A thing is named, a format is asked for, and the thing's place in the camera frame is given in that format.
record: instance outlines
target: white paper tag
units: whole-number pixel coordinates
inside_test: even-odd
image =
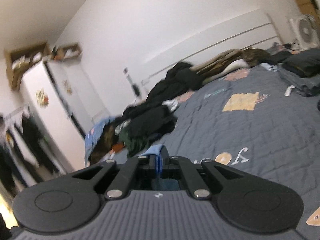
[[[288,88],[287,88],[287,90],[285,91],[284,95],[285,95],[286,97],[290,96],[291,90],[292,90],[293,88],[295,88],[295,86],[292,86],[292,85],[291,85],[291,86],[288,86]]]

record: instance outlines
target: gray quilt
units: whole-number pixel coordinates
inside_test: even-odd
[[[315,226],[306,223],[320,206],[319,98],[295,92],[286,97],[286,88],[277,72],[261,66],[231,73],[182,103],[175,130],[157,143],[192,162],[227,152],[232,156],[228,166],[242,150],[232,166],[294,189],[304,202],[297,232],[319,240],[320,211],[319,221],[316,214],[311,219]],[[115,160],[123,163],[125,155]]]

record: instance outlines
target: white letter print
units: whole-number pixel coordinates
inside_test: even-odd
[[[231,163],[231,165],[238,164],[238,163],[239,163],[239,161],[238,161],[239,158],[242,159],[242,160],[241,160],[241,163],[247,162],[249,159],[247,159],[247,158],[245,158],[245,157],[243,157],[243,156],[241,155],[241,153],[242,153],[243,151],[246,152],[247,150],[248,150],[247,147],[242,148],[241,151],[238,153],[238,157],[236,158],[236,160],[235,160],[233,163]]]

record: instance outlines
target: white pillow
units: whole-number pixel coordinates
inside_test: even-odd
[[[221,73],[219,73],[217,75],[214,75],[212,77],[206,78],[202,82],[202,84],[203,85],[208,84],[211,81],[216,80],[216,79],[218,79],[220,77],[223,77],[223,76],[229,74],[230,72],[235,71],[235,70],[237,70],[239,68],[249,68],[249,65],[244,59],[238,59],[238,60],[230,63]]]

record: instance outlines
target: white headboard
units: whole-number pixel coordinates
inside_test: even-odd
[[[163,51],[143,65],[145,78],[141,80],[144,96],[163,79],[169,68],[179,61],[193,65],[203,63],[228,49],[254,47],[267,49],[281,40],[270,20],[255,10],[212,26]]]

